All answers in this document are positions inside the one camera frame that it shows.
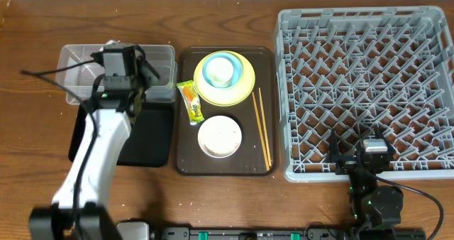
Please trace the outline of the pink white small bowl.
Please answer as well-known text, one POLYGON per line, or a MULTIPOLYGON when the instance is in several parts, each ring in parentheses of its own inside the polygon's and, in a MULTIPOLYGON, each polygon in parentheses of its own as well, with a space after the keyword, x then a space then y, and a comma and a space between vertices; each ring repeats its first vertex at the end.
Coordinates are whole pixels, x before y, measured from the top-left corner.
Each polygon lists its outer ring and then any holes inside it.
POLYGON ((242 142, 239 124, 228 116, 212 116, 200 126, 197 141, 200 149, 212 158, 233 155, 242 142))

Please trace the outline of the green orange snack wrapper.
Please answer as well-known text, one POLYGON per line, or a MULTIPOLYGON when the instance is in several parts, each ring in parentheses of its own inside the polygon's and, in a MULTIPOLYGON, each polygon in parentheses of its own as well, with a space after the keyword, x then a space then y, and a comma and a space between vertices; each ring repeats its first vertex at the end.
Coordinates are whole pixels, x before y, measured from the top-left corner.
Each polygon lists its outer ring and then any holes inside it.
POLYGON ((187 80, 177 83, 177 88, 184 100, 189 117, 189 123, 191 125, 196 125, 203 122, 204 116, 201 112, 201 102, 195 89, 194 82, 192 80, 187 80))

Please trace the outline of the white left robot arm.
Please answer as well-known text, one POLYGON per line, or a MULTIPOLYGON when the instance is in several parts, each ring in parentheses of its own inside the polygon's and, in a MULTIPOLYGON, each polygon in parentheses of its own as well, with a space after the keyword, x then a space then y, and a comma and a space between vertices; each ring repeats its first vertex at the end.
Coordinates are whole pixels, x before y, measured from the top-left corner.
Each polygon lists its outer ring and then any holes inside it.
POLYGON ((160 75, 143 52, 92 53, 104 67, 93 84, 85 110, 85 130, 65 181, 49 207, 32 210, 28 225, 33 239, 120 239, 106 203, 118 157, 145 101, 145 91, 160 75))

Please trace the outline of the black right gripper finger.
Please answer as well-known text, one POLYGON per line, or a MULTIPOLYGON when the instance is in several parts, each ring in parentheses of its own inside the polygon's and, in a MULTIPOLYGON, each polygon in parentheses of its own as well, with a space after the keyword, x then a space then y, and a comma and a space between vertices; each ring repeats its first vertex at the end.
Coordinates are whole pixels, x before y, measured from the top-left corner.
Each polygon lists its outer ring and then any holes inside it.
POLYGON ((395 154, 395 149, 394 147, 391 145, 391 143, 384 137, 384 134, 382 133, 382 130, 380 127, 377 127, 376 128, 376 137, 377 139, 380 139, 387 147, 387 150, 386 152, 388 154, 395 154))
POLYGON ((338 162, 340 159, 340 154, 341 153, 338 148, 336 132, 334 129, 331 129, 330 139, 329 139, 328 160, 330 162, 338 162))

